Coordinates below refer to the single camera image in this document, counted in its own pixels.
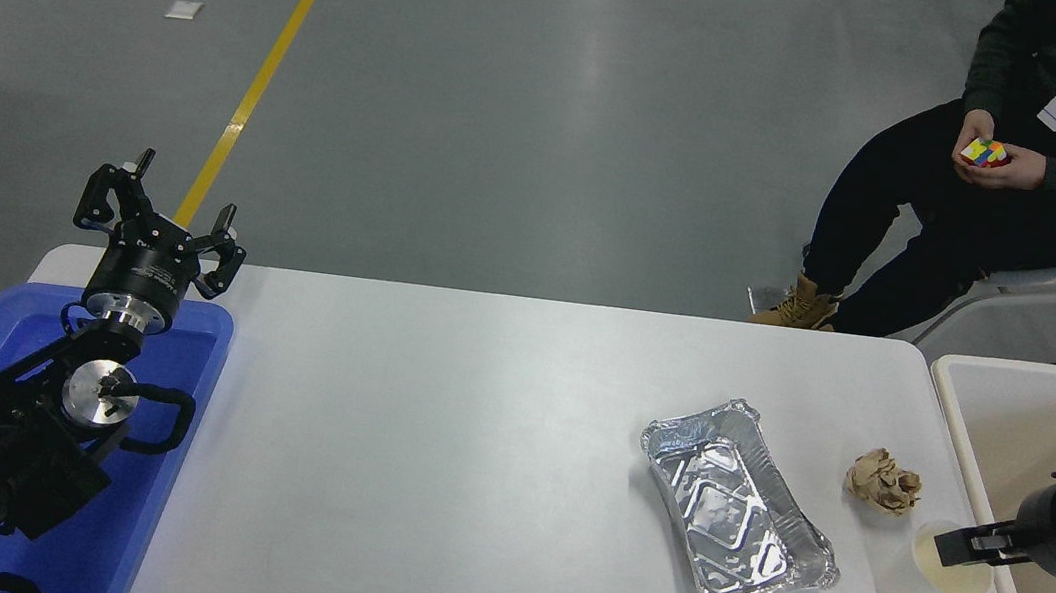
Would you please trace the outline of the person's right hand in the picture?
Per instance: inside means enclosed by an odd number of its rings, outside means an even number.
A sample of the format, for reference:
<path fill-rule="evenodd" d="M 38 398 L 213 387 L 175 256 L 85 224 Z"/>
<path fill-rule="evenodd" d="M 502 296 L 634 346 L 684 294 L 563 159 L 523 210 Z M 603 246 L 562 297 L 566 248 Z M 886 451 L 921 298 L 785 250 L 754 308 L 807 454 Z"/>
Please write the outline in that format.
<path fill-rule="evenodd" d="M 958 137 L 953 146 L 955 160 L 961 162 L 962 152 L 970 147 L 972 142 L 980 140 L 982 142 L 993 141 L 995 132 L 995 119 L 989 111 L 983 109 L 970 109 L 963 116 L 962 129 L 958 131 Z"/>

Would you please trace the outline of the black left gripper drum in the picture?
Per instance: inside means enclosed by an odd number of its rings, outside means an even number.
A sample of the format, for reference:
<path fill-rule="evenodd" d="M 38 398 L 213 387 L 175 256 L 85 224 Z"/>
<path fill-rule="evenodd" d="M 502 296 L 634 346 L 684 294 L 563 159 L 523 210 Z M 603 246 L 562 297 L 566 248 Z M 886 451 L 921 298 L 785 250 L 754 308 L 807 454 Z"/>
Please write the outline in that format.
<path fill-rule="evenodd" d="M 151 318 L 174 320 L 200 272 L 196 256 L 175 248 L 180 240 L 154 236 L 126 223 L 112 228 L 109 245 L 83 290 L 87 310 L 100 311 L 125 301 L 149 306 Z"/>

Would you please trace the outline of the person's left hand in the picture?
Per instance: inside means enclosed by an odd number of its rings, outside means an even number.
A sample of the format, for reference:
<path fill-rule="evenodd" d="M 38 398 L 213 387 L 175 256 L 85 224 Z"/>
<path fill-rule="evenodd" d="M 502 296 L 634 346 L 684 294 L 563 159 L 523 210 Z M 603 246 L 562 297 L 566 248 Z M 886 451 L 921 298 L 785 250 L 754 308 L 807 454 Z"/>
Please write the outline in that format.
<path fill-rule="evenodd" d="M 1035 149 L 1004 144 L 1007 157 L 1004 165 L 987 168 L 966 165 L 959 155 L 954 156 L 954 170 L 962 181 L 994 190 L 1037 190 L 1046 176 L 1049 158 Z"/>

